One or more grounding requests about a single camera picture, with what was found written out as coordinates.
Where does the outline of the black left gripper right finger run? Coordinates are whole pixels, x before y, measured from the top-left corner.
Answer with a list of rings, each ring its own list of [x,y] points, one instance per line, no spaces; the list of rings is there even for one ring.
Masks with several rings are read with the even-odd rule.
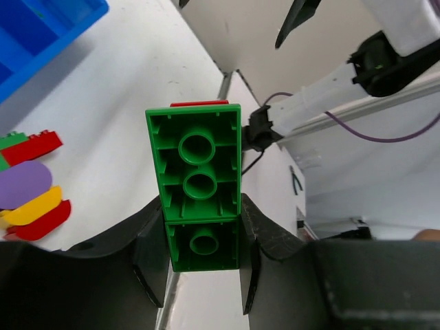
[[[439,244],[305,243],[241,197],[240,284],[251,329],[438,329]]]

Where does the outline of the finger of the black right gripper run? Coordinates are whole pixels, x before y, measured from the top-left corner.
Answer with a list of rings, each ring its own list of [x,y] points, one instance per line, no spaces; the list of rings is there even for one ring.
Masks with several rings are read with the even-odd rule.
[[[291,31],[310,19],[317,7],[318,0],[294,0],[276,38],[275,48],[283,44]]]

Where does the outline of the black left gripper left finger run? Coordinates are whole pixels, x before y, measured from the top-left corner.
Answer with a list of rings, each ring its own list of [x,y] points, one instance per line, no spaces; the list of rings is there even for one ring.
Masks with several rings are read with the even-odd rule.
[[[1,244],[2,329],[154,329],[169,253],[159,199],[66,251]]]

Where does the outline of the red yellow purple brick stack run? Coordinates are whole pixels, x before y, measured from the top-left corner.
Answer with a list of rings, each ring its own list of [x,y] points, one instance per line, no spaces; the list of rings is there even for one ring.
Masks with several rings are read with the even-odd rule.
[[[72,204],[38,161],[1,171],[1,234],[6,241],[38,241],[69,218]]]

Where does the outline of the green red sloped brick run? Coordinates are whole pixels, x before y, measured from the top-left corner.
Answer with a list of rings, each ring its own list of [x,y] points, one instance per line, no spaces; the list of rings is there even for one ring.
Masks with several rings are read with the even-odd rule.
[[[238,269],[241,106],[185,102],[145,116],[173,270]]]

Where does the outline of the red green long brick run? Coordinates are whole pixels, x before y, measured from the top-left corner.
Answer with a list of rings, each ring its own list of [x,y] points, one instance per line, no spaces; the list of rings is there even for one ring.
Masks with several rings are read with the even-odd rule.
[[[33,135],[10,132],[1,136],[1,171],[47,155],[62,145],[55,131],[44,130]]]

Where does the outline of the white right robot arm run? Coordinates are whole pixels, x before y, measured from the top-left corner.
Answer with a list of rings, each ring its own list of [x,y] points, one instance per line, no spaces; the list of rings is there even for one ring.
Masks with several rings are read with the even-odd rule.
[[[396,94],[439,62],[438,1],[364,1],[381,30],[328,76],[263,105],[242,128],[242,151],[263,152],[297,127],[367,96]]]

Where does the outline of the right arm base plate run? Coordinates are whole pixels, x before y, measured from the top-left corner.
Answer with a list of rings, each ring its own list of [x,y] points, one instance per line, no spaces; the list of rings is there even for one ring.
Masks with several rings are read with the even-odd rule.
[[[246,174],[263,157],[267,148],[285,137],[285,134],[279,133],[274,128],[274,121],[270,119],[271,113],[278,114],[280,111],[280,107],[263,105],[251,113],[248,125],[242,127],[242,154],[246,151],[255,150],[259,152],[259,156],[241,171],[241,175]]]

